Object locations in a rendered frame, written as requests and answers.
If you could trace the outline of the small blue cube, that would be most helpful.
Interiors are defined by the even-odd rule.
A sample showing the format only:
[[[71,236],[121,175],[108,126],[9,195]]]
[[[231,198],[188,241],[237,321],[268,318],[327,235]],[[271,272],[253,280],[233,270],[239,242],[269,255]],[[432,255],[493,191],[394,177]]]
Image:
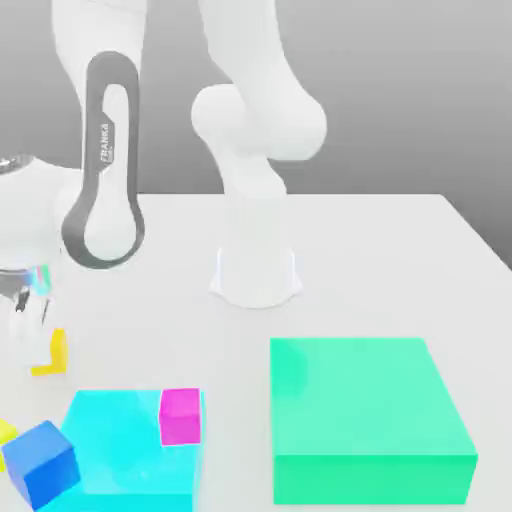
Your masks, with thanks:
[[[81,479],[71,442],[45,420],[2,446],[11,482],[34,512]]]

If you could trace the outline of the large green box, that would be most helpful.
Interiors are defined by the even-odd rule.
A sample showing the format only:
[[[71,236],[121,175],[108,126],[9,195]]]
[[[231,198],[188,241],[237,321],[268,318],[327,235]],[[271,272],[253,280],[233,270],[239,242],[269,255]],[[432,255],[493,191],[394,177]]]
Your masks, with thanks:
[[[462,505],[478,453],[419,338],[270,342],[278,505]]]

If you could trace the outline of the large cyan box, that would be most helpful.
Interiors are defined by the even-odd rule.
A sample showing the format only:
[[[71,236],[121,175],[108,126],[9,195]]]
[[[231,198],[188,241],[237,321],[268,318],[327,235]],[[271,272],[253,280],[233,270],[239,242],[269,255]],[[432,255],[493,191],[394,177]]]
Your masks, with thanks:
[[[160,390],[79,390],[61,424],[80,481],[41,512],[198,512],[203,445],[164,446]]]

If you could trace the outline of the small magenta cube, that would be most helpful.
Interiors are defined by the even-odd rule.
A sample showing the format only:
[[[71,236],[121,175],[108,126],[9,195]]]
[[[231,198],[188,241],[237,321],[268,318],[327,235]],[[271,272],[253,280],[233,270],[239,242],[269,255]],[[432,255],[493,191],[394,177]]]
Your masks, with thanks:
[[[201,393],[198,388],[164,389],[158,413],[163,446],[201,442]]]

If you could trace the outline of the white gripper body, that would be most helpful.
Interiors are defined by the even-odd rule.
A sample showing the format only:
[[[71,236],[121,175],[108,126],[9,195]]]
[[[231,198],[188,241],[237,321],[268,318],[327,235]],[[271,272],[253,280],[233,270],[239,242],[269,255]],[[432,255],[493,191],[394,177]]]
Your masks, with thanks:
[[[50,301],[42,296],[17,296],[9,314],[8,340],[26,367],[50,363],[51,329],[46,317]]]

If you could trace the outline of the small lime yellow cube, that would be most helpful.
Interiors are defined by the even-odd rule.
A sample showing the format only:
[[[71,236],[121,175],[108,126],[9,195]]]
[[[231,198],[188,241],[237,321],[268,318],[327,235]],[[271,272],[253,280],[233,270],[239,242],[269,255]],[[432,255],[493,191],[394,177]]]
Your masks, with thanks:
[[[17,436],[17,429],[4,419],[0,418],[0,473],[4,472],[6,469],[6,463],[3,455],[3,446],[15,439]]]

